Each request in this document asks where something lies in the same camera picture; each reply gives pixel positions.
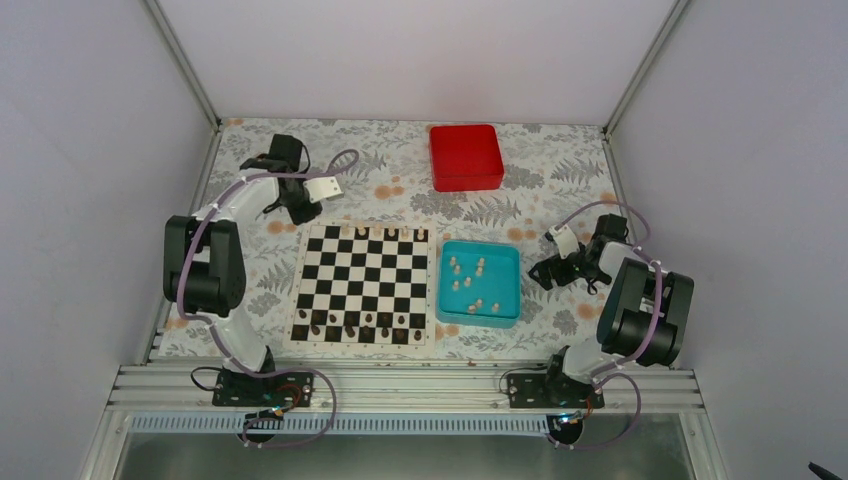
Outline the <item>teal tray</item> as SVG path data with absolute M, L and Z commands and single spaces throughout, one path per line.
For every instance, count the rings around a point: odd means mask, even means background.
M 436 318 L 510 329 L 522 315 L 519 251 L 506 244 L 449 240 L 439 260 Z

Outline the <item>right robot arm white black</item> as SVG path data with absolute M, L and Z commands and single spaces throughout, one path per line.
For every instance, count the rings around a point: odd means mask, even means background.
M 600 284 L 610 288 L 595 336 L 550 358 L 541 391 L 552 406 L 588 404 L 603 381 L 627 364 L 669 366 L 679 355 L 694 282 L 664 270 L 628 243 L 628 233 L 626 219 L 615 214 L 597 219 L 588 243 L 567 225 L 552 227 L 545 237 L 556 245 L 556 255 L 528 272 L 546 290 L 578 279 L 590 293 Z

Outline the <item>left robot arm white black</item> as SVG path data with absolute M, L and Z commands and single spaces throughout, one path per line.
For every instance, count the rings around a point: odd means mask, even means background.
M 231 390 L 255 405 L 270 402 L 278 377 L 270 349 L 240 312 L 247 287 L 240 227 L 278 209 L 294 225 L 322 211 L 310 199 L 311 156 L 287 134 L 273 136 L 268 152 L 244 161 L 239 177 L 191 216 L 172 216 L 165 225 L 163 291 L 181 318 L 208 327 L 223 362 L 217 391 Z

